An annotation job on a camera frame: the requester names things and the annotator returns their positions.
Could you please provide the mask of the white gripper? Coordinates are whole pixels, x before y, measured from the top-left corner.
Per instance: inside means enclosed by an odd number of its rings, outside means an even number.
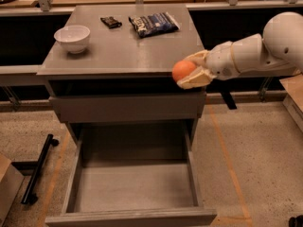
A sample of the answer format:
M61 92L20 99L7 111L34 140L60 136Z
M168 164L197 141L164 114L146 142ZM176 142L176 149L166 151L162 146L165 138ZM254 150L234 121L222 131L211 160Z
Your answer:
M179 79L177 85L182 89L192 89L204 87L213 79L236 78L240 72L232 59L231 48L232 42L225 42L216 45L210 51L205 49L185 57L185 61L191 61L199 67L188 76Z

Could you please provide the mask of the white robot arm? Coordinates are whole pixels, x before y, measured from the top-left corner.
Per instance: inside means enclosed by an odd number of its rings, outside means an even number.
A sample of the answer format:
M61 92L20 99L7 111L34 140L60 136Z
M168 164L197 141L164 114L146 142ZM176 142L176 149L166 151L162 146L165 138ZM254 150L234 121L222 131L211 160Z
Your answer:
M282 12L268 21L262 33L218 44L176 62L172 77L180 88L191 89L214 79L291 67L303 67L303 16Z

